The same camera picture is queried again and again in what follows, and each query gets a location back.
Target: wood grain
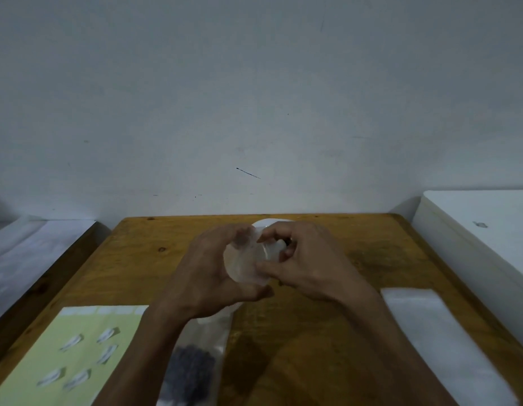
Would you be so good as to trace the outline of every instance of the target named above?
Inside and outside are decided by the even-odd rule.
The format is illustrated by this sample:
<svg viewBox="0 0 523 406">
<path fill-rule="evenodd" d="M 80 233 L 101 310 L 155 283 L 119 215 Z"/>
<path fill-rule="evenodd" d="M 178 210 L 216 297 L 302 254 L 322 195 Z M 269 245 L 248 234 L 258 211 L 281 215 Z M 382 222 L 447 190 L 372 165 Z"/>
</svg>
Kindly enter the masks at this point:
<svg viewBox="0 0 523 406">
<path fill-rule="evenodd" d="M 96 226 L 94 224 L 86 230 L 0 317 L 0 359 L 95 251 Z"/>
<path fill-rule="evenodd" d="M 64 306 L 143 305 L 161 291 L 190 240 L 270 215 L 123 220 L 0 361 L 0 383 Z M 432 288 L 523 404 L 523 348 L 398 215 L 279 215 L 327 226 L 374 287 Z M 273 283 L 276 295 L 236 312 L 219 404 L 380 404 L 377 360 L 329 303 Z"/>
</svg>

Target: white wall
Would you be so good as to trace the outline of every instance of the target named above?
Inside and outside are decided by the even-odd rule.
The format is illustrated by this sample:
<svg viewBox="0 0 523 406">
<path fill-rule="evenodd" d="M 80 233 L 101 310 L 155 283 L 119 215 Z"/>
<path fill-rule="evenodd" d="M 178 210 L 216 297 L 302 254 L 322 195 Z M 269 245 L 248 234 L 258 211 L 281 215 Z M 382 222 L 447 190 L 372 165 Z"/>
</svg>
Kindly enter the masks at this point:
<svg viewBox="0 0 523 406">
<path fill-rule="evenodd" d="M 0 0 L 0 219 L 505 187 L 523 0 Z"/>
</svg>

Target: person's right hand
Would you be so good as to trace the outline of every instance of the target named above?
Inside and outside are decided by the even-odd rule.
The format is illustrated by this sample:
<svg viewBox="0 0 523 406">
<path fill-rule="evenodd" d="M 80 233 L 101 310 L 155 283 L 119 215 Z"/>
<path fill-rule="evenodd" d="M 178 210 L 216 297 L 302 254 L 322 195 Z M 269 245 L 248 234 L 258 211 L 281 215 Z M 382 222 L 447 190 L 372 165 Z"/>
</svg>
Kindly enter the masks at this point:
<svg viewBox="0 0 523 406">
<path fill-rule="evenodd" d="M 276 222 L 265 228 L 258 242 L 291 240 L 280 262 L 263 261 L 259 272 L 297 288 L 313 299 L 340 303 L 350 297 L 376 293 L 354 268 L 331 233 L 311 222 Z"/>
</svg>

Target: sticker sheet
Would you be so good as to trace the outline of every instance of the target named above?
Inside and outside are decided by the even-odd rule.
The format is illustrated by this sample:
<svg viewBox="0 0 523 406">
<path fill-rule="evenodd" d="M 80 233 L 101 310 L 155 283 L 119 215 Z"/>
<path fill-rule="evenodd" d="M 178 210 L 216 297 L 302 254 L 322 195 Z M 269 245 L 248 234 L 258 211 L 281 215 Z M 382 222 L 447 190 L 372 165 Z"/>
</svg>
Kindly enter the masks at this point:
<svg viewBox="0 0 523 406">
<path fill-rule="evenodd" d="M 0 386 L 0 406 L 89 406 L 146 308 L 64 307 Z"/>
</svg>

